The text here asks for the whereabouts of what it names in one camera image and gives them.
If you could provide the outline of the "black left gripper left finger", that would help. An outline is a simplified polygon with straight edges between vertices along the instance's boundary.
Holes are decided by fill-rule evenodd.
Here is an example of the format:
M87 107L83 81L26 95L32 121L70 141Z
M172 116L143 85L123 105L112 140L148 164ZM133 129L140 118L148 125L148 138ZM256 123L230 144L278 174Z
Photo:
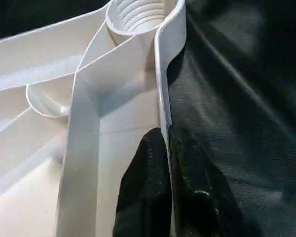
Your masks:
M115 214L117 237L168 237L172 190L160 128L141 139L121 182Z

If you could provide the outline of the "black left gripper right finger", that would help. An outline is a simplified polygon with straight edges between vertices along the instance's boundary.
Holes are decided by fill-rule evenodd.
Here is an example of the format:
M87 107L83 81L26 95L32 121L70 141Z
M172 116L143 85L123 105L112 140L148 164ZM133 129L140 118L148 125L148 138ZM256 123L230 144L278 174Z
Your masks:
M180 237L242 237L243 216L223 173L189 130L169 128Z

